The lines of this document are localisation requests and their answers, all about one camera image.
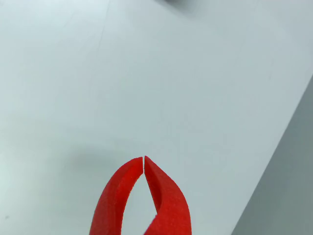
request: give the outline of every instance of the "red plastic part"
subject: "red plastic part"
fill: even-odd
[[[147,156],[145,175],[157,215],[144,235],[191,235],[190,213],[179,187]]]
[[[104,188],[93,215],[90,235],[120,235],[126,202],[143,173],[142,158],[125,163]]]
[[[189,209],[179,187],[147,156],[144,169],[157,211],[144,235],[191,235]],[[96,207],[90,235],[121,235],[127,199],[142,173],[142,158],[136,158],[111,177]]]

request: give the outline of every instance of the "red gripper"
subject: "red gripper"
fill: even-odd
[[[144,170],[157,212],[144,235],[191,235],[189,209],[179,187],[148,157]],[[142,173],[142,158],[135,158],[111,177],[97,204],[89,235],[121,235],[127,199]]]

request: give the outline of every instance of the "gray floor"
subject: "gray floor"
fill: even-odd
[[[232,235],[313,234],[313,81]]]

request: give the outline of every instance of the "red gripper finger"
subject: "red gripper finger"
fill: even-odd
[[[127,199],[142,173],[142,158],[135,158],[111,177],[98,201],[89,235],[121,234]]]
[[[144,235],[191,235],[190,213],[179,187],[147,156],[144,167],[157,211]]]

